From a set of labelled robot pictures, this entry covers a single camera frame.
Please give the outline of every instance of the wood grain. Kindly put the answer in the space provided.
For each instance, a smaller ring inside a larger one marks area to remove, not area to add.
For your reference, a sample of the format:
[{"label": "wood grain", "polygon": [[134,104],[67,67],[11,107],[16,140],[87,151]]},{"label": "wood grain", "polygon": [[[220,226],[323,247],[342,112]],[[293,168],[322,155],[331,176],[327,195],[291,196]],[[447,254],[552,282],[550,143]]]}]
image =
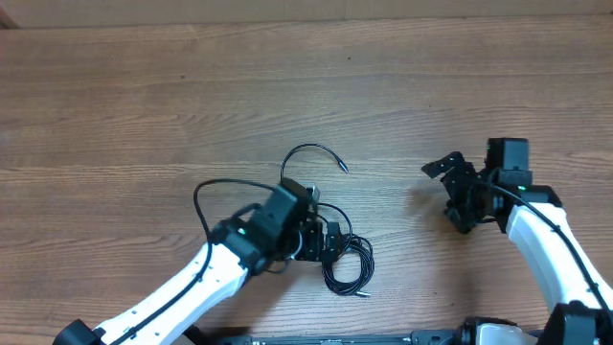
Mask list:
[{"label": "wood grain", "polygon": [[[200,326],[398,333],[479,314],[542,327],[519,252],[492,226],[454,232],[420,166],[452,150],[478,164],[488,137],[530,138],[536,182],[613,281],[612,31],[603,15],[1,32],[0,343],[48,344],[77,317],[129,308],[205,241],[196,183],[275,183],[303,142],[351,169],[305,150],[286,173],[372,240],[373,297],[337,297],[317,264],[296,263]],[[215,223],[264,197],[220,186],[201,200]]]},{"label": "wood grain", "polygon": [[613,0],[0,0],[21,28],[609,14]]}]

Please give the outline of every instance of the wooden tabletop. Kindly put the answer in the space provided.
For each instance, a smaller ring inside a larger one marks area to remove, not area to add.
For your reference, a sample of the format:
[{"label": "wooden tabletop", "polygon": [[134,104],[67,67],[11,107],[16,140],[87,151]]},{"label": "wooden tabletop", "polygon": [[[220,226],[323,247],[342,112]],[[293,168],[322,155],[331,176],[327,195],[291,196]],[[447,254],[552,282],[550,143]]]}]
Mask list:
[{"label": "wooden tabletop", "polygon": [[[262,275],[198,323],[258,335],[455,328],[468,315],[540,328],[548,312],[495,226],[467,236],[421,171],[489,137],[531,140],[575,236],[613,283],[613,16],[412,19],[0,32],[0,343],[96,326],[206,240],[202,180],[315,182],[375,247],[371,298],[318,264]],[[211,223],[266,192],[203,191]],[[331,219],[336,215],[327,214]],[[341,278],[357,274],[344,258]]]}]

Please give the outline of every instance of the beige wall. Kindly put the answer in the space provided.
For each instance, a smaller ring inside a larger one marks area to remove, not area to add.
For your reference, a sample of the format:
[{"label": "beige wall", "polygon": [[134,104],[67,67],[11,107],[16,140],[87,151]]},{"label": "beige wall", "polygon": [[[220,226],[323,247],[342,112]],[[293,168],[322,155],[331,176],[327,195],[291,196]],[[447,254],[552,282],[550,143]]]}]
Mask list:
[{"label": "beige wall", "polygon": [[613,0],[0,0],[0,8],[18,27],[59,28],[431,16],[607,14],[613,11]]}]

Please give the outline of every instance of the wooden table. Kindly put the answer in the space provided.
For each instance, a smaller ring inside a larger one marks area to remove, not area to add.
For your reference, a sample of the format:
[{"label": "wooden table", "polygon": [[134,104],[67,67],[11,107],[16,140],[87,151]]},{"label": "wooden table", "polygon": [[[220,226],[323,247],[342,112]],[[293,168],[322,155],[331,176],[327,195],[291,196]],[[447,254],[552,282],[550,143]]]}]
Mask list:
[{"label": "wooden table", "polygon": [[[0,32],[0,343],[49,344],[126,310],[205,241],[201,180],[314,181],[371,239],[369,299],[317,264],[254,279],[204,328],[400,333],[468,315],[547,319],[495,226],[467,236],[420,171],[489,137],[526,137],[535,182],[565,203],[613,283],[613,16],[414,19]],[[203,193],[210,222],[266,193]],[[337,266],[357,274],[357,259]]]}]

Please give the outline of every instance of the cable tip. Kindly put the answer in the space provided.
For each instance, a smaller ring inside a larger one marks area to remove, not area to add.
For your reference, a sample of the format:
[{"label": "cable tip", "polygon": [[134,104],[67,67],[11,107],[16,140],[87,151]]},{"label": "cable tip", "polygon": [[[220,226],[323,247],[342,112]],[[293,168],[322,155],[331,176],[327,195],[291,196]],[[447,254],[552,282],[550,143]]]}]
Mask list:
[{"label": "cable tip", "polygon": [[338,166],[341,167],[341,169],[343,170],[343,172],[345,173],[349,173],[349,168],[347,168],[347,165],[345,164],[345,162],[343,162],[342,160],[338,161]]}]

